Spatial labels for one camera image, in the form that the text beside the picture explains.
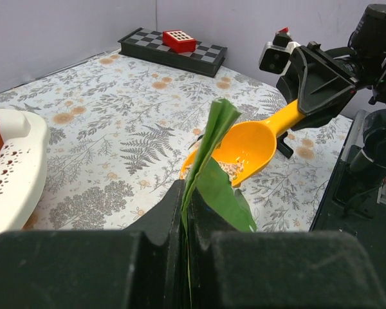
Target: black mount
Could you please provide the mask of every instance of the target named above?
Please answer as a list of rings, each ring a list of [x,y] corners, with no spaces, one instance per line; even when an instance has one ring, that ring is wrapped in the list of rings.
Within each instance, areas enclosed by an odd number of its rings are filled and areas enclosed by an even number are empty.
[[[346,233],[238,232],[195,191],[187,242],[184,187],[125,230],[0,235],[0,308],[386,308]]]
[[[282,155],[284,155],[287,159],[290,159],[293,156],[293,149],[285,143],[284,139],[288,137],[289,133],[285,132],[281,136],[277,138],[277,150],[279,150]]]
[[[363,124],[363,148],[349,162],[340,178],[335,198],[345,212],[357,211],[386,182],[386,109],[370,113]],[[374,211],[362,215],[372,218]]]
[[[294,46],[288,30],[281,30],[259,62],[260,70],[276,74],[289,65],[276,86],[288,103],[298,99],[305,115],[292,130],[328,124],[363,88],[372,90],[370,104],[386,104],[386,5],[367,6],[346,47]]]
[[[360,151],[355,145],[345,148],[344,160],[340,153],[310,231],[333,230],[353,235],[365,247],[386,295],[386,204],[378,202],[377,190],[362,191],[365,194],[351,201],[338,193],[343,185],[350,187],[357,181],[350,179],[349,183],[345,177]]]

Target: cable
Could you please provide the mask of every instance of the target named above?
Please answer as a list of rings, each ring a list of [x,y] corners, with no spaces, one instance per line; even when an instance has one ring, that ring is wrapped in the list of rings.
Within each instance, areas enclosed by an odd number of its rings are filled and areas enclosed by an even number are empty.
[[[369,194],[369,193],[371,193],[371,192],[373,192],[373,191],[377,191],[377,190],[379,190],[381,187],[383,187],[385,184],[386,184],[386,180],[385,180],[384,182],[382,182],[381,185],[380,185],[379,187],[375,187],[375,188],[369,189],[369,190],[367,190],[367,191],[364,191],[364,192],[362,192],[362,193],[360,193],[360,194],[358,194],[358,195],[352,196],[352,197],[347,201],[347,203],[346,203],[346,206],[345,206],[345,208],[344,208],[344,214],[347,215],[347,212],[350,210],[351,204],[352,204],[353,200],[355,200],[355,199],[357,199],[357,198],[359,198],[359,197],[361,197],[361,196],[363,196],[363,195]]]

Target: banana leaf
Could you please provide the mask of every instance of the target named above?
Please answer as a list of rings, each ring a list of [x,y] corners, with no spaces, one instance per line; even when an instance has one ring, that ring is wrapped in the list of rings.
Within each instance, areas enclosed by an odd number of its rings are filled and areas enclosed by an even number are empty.
[[[211,157],[239,116],[237,108],[224,98],[213,101],[210,107],[205,134],[187,176],[182,199],[181,220],[186,234],[187,207],[196,187],[208,206],[233,227],[243,232],[256,230],[249,205],[241,191],[233,191],[228,175]]]
[[[197,188],[206,204],[237,230],[256,231],[256,223],[241,190],[233,191],[229,176],[213,158],[200,174]]]

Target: yellow plastic scoop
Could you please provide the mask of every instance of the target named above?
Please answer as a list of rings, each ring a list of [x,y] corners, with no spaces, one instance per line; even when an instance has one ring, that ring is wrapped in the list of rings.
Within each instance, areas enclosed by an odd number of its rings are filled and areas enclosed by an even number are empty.
[[[294,100],[266,120],[235,124],[223,138],[220,148],[215,149],[212,158],[218,162],[243,165],[243,171],[232,180],[232,186],[238,187],[268,165],[276,152],[276,138],[303,118],[297,109],[297,100]],[[193,164],[196,152],[193,151],[185,160],[181,175]]]

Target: scoop handle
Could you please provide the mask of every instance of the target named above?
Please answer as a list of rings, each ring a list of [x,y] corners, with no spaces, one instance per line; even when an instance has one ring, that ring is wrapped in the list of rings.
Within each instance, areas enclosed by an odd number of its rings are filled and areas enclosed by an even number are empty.
[[[282,108],[269,118],[262,120],[262,122],[278,137],[303,118],[304,115],[297,109],[297,100],[294,100],[285,108]]]

